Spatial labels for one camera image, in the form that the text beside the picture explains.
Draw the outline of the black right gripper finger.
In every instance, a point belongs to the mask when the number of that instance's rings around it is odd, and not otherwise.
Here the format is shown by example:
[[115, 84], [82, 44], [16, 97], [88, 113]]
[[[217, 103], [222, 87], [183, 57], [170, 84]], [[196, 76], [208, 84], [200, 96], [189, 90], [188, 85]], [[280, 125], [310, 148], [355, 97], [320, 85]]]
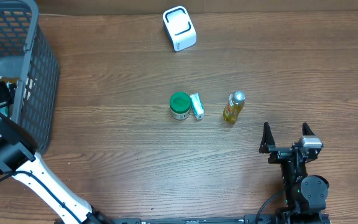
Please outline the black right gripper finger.
[[304, 136], [314, 136], [314, 132], [312, 132], [307, 123], [302, 124], [302, 133]]
[[259, 147], [259, 152], [262, 154], [270, 153], [271, 149], [275, 147], [275, 141], [272, 136], [270, 125], [268, 122], [264, 123], [262, 140]]

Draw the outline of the yellow oil bottle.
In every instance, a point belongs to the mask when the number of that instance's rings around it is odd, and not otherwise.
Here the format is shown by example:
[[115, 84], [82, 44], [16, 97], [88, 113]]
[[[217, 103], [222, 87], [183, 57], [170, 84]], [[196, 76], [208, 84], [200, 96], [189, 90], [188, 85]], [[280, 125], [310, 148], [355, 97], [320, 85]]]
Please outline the yellow oil bottle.
[[237, 90], [229, 95], [229, 100], [223, 111], [223, 118], [226, 122], [234, 124], [239, 113], [245, 105], [246, 95], [243, 91]]

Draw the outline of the green freshening pouch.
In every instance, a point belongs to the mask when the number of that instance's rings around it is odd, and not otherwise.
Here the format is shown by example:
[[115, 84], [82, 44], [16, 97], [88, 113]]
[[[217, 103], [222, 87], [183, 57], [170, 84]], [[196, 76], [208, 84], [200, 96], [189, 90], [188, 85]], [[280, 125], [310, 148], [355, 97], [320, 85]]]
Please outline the green freshening pouch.
[[203, 119], [204, 118], [204, 108], [201, 102], [201, 98], [198, 93], [194, 93], [190, 95], [191, 99], [191, 106], [193, 110], [193, 114], [195, 115], [196, 119]]

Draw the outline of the green lid jar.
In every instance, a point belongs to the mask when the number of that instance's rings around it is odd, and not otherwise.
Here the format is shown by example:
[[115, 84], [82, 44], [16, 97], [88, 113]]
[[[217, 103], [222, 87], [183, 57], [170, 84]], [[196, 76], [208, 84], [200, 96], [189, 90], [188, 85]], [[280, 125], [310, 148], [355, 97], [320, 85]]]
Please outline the green lid jar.
[[176, 92], [170, 98], [170, 112], [177, 120], [184, 120], [190, 114], [190, 96], [184, 92]]

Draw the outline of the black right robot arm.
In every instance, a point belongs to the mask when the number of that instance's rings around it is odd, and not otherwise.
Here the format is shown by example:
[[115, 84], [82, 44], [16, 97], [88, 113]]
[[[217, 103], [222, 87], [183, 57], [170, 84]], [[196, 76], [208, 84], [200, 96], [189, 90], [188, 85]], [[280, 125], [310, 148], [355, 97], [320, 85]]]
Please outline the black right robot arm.
[[264, 123], [259, 152], [268, 154], [268, 163], [279, 164], [283, 190], [271, 196], [260, 207], [255, 222], [271, 201], [285, 194], [286, 207], [276, 210], [266, 223], [329, 223], [326, 209], [329, 182], [320, 175], [308, 175], [306, 164], [317, 160], [323, 143], [307, 123], [302, 124], [302, 137], [290, 147], [277, 147], [268, 122]]

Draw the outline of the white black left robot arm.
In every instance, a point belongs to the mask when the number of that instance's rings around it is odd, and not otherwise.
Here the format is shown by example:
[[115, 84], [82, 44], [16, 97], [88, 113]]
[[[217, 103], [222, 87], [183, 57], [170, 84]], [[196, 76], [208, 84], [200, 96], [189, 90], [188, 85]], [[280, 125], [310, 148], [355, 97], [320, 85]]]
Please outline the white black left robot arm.
[[[11, 92], [0, 82], [0, 108], [10, 105]], [[29, 133], [0, 112], [0, 182], [12, 177], [28, 186], [63, 223], [112, 223], [74, 194], [46, 165]]]

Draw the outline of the white barcode scanner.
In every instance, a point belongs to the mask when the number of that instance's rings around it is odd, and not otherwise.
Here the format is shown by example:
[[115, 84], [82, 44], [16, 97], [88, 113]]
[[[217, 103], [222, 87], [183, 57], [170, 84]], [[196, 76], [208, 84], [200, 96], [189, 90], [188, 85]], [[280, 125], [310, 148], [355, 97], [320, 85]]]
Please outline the white barcode scanner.
[[196, 30], [184, 6], [167, 9], [162, 19], [174, 51], [179, 52], [196, 44]]

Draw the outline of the dark grey plastic basket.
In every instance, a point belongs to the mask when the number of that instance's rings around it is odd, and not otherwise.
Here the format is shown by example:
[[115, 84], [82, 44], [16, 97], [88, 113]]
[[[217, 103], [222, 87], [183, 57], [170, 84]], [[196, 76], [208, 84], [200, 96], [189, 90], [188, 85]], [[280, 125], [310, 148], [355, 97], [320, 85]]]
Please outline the dark grey plastic basket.
[[45, 154], [60, 67], [39, 26], [35, 1], [0, 1], [0, 77], [17, 81], [9, 117], [37, 141], [38, 152]]

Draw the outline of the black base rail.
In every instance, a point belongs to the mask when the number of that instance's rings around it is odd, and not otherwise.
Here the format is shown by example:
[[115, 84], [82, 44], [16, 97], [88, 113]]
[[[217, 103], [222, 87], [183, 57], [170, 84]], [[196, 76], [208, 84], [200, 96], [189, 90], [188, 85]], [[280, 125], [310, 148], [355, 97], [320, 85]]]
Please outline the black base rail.
[[[322, 224], [330, 224], [328, 215], [322, 215]], [[140, 218], [115, 218], [102, 221], [87, 219], [83, 223], [113, 223], [113, 224], [255, 224], [256, 215], [245, 215], [243, 217], [219, 217], [219, 218], [166, 218], [141, 220]], [[275, 215], [259, 215], [257, 223], [274, 224], [284, 223], [279, 221]]]

